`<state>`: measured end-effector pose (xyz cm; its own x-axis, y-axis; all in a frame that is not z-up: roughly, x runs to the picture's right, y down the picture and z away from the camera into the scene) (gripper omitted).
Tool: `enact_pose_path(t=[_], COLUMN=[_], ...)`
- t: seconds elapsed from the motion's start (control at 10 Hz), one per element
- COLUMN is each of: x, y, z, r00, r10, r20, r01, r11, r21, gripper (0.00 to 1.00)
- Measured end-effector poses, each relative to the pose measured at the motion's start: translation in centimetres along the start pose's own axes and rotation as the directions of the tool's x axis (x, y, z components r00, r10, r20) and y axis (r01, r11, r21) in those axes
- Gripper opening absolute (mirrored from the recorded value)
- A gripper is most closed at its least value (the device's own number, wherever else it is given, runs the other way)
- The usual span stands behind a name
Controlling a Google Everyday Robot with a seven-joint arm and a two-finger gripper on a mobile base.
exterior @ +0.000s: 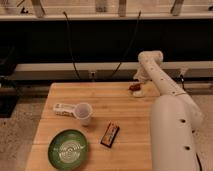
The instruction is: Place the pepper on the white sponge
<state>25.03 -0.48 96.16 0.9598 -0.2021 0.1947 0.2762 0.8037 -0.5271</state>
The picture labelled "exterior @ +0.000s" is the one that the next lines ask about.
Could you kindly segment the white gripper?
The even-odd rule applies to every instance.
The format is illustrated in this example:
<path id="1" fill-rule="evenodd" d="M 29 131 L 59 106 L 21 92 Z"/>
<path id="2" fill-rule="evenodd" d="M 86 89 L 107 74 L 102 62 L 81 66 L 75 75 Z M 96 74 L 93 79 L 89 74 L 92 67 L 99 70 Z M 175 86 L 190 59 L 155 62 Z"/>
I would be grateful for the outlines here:
<path id="1" fill-rule="evenodd" d="M 133 76 L 133 79 L 138 80 L 139 82 L 147 82 L 149 80 L 149 76 L 145 69 L 142 66 L 139 66 L 136 74 Z"/>

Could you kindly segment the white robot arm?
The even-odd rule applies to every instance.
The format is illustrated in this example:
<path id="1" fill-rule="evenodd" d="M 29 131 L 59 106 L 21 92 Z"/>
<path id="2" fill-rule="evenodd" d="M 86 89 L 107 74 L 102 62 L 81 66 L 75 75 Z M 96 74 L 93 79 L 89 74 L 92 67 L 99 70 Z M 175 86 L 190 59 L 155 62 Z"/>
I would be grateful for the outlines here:
<path id="1" fill-rule="evenodd" d="M 203 121 L 201 109 L 160 67 L 161 51 L 142 51 L 138 61 L 134 78 L 151 80 L 160 93 L 150 110 L 152 171 L 203 171 L 193 138 Z"/>

